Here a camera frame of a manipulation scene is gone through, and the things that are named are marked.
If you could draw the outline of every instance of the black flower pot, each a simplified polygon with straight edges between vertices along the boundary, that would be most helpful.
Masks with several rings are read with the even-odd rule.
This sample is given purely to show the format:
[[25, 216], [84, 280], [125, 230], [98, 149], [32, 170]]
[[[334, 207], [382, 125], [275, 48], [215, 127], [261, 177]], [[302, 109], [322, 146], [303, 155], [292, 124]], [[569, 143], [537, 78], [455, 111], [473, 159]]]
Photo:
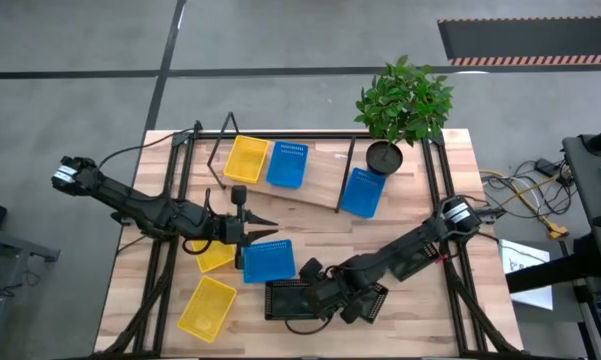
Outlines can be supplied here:
[[379, 175], [391, 175], [402, 165], [402, 151], [395, 144], [377, 141], [367, 149], [367, 166]]

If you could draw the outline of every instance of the blue basket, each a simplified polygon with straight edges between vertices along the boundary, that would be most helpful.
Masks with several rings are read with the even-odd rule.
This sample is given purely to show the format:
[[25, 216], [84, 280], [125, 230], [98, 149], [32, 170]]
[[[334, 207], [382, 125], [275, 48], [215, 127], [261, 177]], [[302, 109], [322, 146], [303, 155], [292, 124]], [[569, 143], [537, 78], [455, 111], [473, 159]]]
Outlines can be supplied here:
[[386, 180], [369, 171], [353, 169], [342, 197], [342, 209], [358, 216], [372, 218]]
[[271, 155], [267, 181], [276, 186], [297, 189], [302, 186], [309, 147], [277, 141]]
[[296, 274], [291, 240], [271, 241], [244, 248], [246, 284], [289, 279]]

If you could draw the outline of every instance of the black basket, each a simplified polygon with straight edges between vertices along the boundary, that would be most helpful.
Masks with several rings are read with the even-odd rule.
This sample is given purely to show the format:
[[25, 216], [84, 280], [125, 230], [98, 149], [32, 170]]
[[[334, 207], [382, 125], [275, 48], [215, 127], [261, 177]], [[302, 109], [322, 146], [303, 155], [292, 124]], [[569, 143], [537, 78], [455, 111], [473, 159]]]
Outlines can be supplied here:
[[[268, 281], [265, 286], [265, 320], [317, 319], [303, 296], [304, 289], [310, 285], [308, 281], [299, 279]], [[362, 302], [360, 317], [373, 324], [388, 293], [389, 289], [375, 283], [373, 291], [359, 299]]]

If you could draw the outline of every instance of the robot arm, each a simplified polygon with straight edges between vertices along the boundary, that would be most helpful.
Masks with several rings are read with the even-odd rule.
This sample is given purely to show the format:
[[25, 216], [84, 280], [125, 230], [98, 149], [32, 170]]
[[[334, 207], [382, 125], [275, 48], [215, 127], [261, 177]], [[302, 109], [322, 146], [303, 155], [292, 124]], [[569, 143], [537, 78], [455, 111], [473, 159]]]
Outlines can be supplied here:
[[322, 265], [315, 258], [311, 259], [300, 271], [300, 277], [312, 283], [305, 290], [307, 302], [322, 319], [343, 309], [340, 316], [351, 323], [362, 311], [360, 299], [373, 290], [387, 270], [404, 281], [440, 257], [434, 243], [468, 240], [478, 231], [480, 223], [464, 198], [451, 197], [422, 225], [374, 254], [355, 255], [325, 271], [321, 271]]
[[114, 220], [122, 223], [123, 217], [129, 217], [144, 234], [154, 239], [179, 234], [185, 239], [219, 240], [240, 248], [277, 232], [261, 230], [244, 233], [245, 223], [277, 225], [243, 208], [246, 202], [244, 186], [232, 188], [231, 200], [238, 208], [237, 215], [233, 216], [216, 214], [210, 208], [208, 189], [204, 206], [187, 200], [172, 199], [169, 194], [151, 197], [105, 176], [95, 162], [88, 158], [63, 157], [51, 182], [55, 189], [63, 193], [91, 196], [108, 205], [116, 210], [112, 214]]

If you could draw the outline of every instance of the yellow basket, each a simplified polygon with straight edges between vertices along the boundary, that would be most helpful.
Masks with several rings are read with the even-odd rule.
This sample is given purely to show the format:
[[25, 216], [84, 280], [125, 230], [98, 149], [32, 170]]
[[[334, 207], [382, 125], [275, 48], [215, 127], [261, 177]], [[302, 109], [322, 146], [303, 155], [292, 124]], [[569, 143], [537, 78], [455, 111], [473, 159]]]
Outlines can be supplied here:
[[213, 342], [236, 292], [236, 289], [204, 276], [184, 309], [178, 327], [206, 342]]
[[[206, 240], [193, 241], [193, 250], [200, 251], [206, 244]], [[196, 256], [196, 260], [198, 260], [200, 271], [204, 273], [233, 261], [235, 255], [235, 245], [225, 245], [220, 241], [212, 241], [209, 249]]]
[[255, 184], [267, 156], [267, 140], [238, 135], [233, 143], [224, 174], [232, 179]]

